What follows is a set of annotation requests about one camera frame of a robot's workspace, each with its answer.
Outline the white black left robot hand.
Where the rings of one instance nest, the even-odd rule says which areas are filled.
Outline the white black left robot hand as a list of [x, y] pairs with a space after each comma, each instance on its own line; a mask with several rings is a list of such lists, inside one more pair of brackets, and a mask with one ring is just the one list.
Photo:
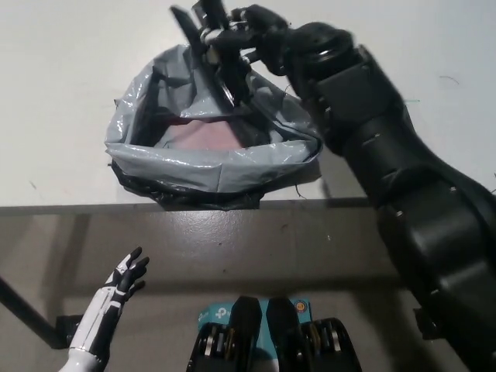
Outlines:
[[139, 246], [125, 256], [95, 292], [71, 341], [72, 350], [86, 352], [99, 362], [109, 356], [124, 305], [146, 285], [143, 276], [150, 258], [142, 257], [142, 252]]

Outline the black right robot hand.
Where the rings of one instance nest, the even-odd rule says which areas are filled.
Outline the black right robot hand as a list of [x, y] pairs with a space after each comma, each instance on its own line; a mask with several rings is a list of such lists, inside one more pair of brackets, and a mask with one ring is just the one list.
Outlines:
[[221, 1], [198, 1], [192, 10], [201, 24], [202, 53], [235, 105], [250, 100], [246, 79], [251, 64], [260, 61], [272, 74], [284, 76], [290, 74], [290, 56], [329, 49], [327, 25], [311, 22], [292, 29], [286, 19], [261, 5], [227, 12]]

